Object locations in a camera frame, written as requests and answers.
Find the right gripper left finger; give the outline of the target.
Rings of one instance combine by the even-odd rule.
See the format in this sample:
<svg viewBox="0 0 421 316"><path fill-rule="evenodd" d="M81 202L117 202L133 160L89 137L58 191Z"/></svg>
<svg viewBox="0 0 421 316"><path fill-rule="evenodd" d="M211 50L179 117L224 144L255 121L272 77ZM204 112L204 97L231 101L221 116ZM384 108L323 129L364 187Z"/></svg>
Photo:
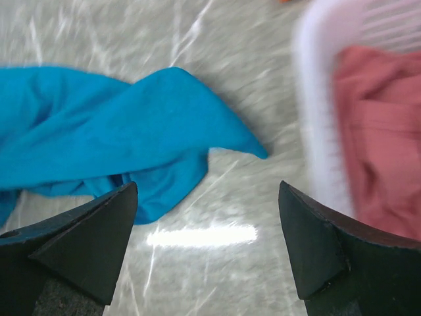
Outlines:
<svg viewBox="0 0 421 316"><path fill-rule="evenodd" d="M1 235L2 315L102 315L114 296L137 211L131 182Z"/></svg>

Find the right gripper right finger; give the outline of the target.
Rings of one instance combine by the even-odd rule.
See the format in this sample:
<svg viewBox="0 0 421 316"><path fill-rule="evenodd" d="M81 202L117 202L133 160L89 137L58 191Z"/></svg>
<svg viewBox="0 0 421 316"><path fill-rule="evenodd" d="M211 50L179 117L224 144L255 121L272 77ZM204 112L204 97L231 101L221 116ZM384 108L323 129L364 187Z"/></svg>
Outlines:
<svg viewBox="0 0 421 316"><path fill-rule="evenodd" d="M326 207L281 182L289 261L308 315L419 315L420 242Z"/></svg>

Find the blue t shirt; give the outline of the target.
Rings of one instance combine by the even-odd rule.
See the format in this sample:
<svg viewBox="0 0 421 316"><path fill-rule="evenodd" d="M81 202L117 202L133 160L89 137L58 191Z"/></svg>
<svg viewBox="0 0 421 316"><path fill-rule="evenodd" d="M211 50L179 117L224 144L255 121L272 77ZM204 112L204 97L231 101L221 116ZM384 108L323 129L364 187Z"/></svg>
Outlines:
<svg viewBox="0 0 421 316"><path fill-rule="evenodd" d="M70 68L1 70L1 221L23 190L99 197L134 182L136 224L173 209L212 148L268 157L243 121L183 69L130 84Z"/></svg>

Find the salmon pink t shirt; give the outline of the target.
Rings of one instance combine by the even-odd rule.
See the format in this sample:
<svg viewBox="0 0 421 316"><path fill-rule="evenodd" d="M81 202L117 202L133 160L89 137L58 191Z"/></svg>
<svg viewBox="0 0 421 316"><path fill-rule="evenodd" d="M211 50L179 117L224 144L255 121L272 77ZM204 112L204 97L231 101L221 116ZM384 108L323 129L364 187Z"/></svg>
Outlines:
<svg viewBox="0 0 421 316"><path fill-rule="evenodd" d="M420 53L344 49L334 97L357 219L420 238Z"/></svg>

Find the white plastic laundry basket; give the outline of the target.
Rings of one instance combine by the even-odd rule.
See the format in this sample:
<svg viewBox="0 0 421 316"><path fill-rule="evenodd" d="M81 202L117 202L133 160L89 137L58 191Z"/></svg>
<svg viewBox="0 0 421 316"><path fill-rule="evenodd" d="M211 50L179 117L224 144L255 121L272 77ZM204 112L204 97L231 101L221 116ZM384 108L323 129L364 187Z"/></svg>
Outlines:
<svg viewBox="0 0 421 316"><path fill-rule="evenodd" d="M334 113L332 74L337 54L363 44L396 52L420 49L420 2L311 1L293 35L297 102L310 195L354 217Z"/></svg>

